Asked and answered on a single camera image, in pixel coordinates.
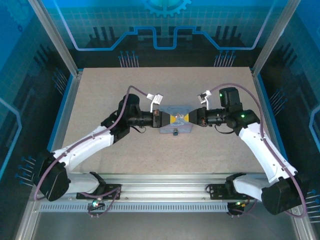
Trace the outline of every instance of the yellow object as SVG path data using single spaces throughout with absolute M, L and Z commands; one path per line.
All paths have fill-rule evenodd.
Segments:
M 173 124 L 177 120 L 176 116 L 170 115 L 170 124 Z M 185 115 L 183 120 L 189 122 L 189 114 Z

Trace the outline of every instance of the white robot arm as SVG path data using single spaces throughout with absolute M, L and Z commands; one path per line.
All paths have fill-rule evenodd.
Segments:
M 160 104 L 162 96 L 157 94 L 153 97 L 156 101 L 152 101 L 151 105 Z M 71 171 L 99 150 L 121 140 L 130 132 L 131 127 L 160 128 L 170 123 L 170 115 L 165 112 L 141 111 L 139 97 L 134 94 L 129 94 L 126 104 L 124 102 L 125 97 L 120 101 L 118 110 L 85 137 L 52 153 L 44 151 L 38 155 L 32 182 L 49 201 L 55 201 L 69 193 L 87 193 L 95 196 L 104 194 L 106 183 L 97 173 L 71 173 Z M 110 128 L 119 116 L 120 120 Z
M 202 104 L 208 101 L 207 92 L 210 93 L 206 91 L 198 96 Z M 300 205 L 300 194 L 292 178 L 296 180 L 305 197 L 309 186 L 308 177 L 298 173 L 286 161 L 265 132 L 261 136 L 260 119 L 252 110 L 243 110 L 235 87 L 223 88 L 219 95 L 224 108 L 208 109 L 207 104 L 206 107 L 190 112 L 189 121 L 202 127 L 226 124 L 233 129 L 253 152 L 267 177 L 267 180 L 261 180 L 251 178 L 245 173 L 236 173 L 226 179 L 227 192 L 230 195 L 245 194 L 260 200 L 274 215 Z
M 252 110 L 243 110 L 236 88 L 222 89 L 221 96 L 225 96 L 221 99 L 223 109 L 208 109 L 208 106 L 198 108 L 189 113 L 189 121 L 202 127 L 227 124 L 251 149 L 267 177 L 267 180 L 260 180 L 250 178 L 245 173 L 231 175 L 225 182 L 227 191 L 230 194 L 245 194 L 262 201 L 266 209 L 274 215 L 300 205 L 301 199 L 288 172 L 297 180 L 303 189 L 304 196 L 309 186 L 308 179 L 298 174 L 265 134 L 265 140 L 282 164 L 278 162 L 262 139 L 259 118 Z M 118 113 L 122 107 L 123 103 L 120 102 Z M 117 118 L 115 114 L 110 115 L 101 123 L 101 126 L 77 142 L 53 153 L 45 152 L 39 155 L 40 159 L 36 161 L 32 177 L 35 185 L 38 185 L 45 170 L 53 161 L 58 160 L 45 176 L 40 187 L 40 191 L 49 201 L 54 201 L 68 193 L 103 194 L 104 188 L 101 185 L 106 183 L 99 175 L 94 172 L 79 174 L 71 171 L 97 151 L 122 139 L 130 132 L 132 126 L 160 128 L 170 123 L 170 115 L 165 112 L 140 111 L 139 98 L 133 94 L 130 94 L 124 112 L 121 121 L 111 130 L 107 128 L 115 122 Z

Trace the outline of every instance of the glass panel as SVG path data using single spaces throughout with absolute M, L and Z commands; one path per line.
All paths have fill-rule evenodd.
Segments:
M 0 239 L 11 240 L 15 239 L 31 191 L 33 160 L 28 157 L 35 157 L 47 148 L 70 73 L 29 3 L 25 0 L 3 3 L 0 4 Z
M 301 1 L 260 73 L 288 160 L 311 177 L 315 195 L 320 192 L 319 12 L 318 1 Z M 319 218 L 310 220 L 319 234 Z
M 252 67 L 287 1 L 43 2 L 84 68 Z

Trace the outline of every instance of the beige table surface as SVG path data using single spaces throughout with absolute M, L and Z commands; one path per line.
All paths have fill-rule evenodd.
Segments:
M 161 105 L 190 105 L 200 108 L 197 95 L 227 82 L 243 85 L 257 96 L 248 67 L 153 67 L 85 68 L 79 84 L 63 146 L 84 137 L 118 108 L 129 85 L 145 93 L 164 95 Z M 150 101 L 140 96 L 142 111 Z M 254 101 L 239 90 L 244 109 L 258 113 Z M 220 108 L 219 92 L 210 98 Z M 192 132 L 173 136 L 147 128 L 131 130 L 121 141 L 102 149 L 80 164 L 74 172 L 178 174 L 262 172 L 247 145 L 235 134 L 223 135 L 211 127 L 193 126 Z

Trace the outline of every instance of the white cable clip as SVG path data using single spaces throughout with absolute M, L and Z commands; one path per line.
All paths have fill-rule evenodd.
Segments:
M 152 113 L 153 112 L 153 108 L 154 108 L 154 104 L 160 105 L 160 103 L 161 103 L 162 99 L 164 98 L 164 96 L 161 95 L 160 93 L 158 93 L 156 95 L 152 95 L 152 94 L 148 93 L 146 98 L 151 100 L 150 113 Z
M 211 96 L 211 92 L 210 90 L 207 90 L 201 94 L 198 95 L 198 99 L 200 101 L 201 104 L 205 104 L 206 105 L 206 109 L 209 110 L 209 101 L 208 101 L 208 97 Z

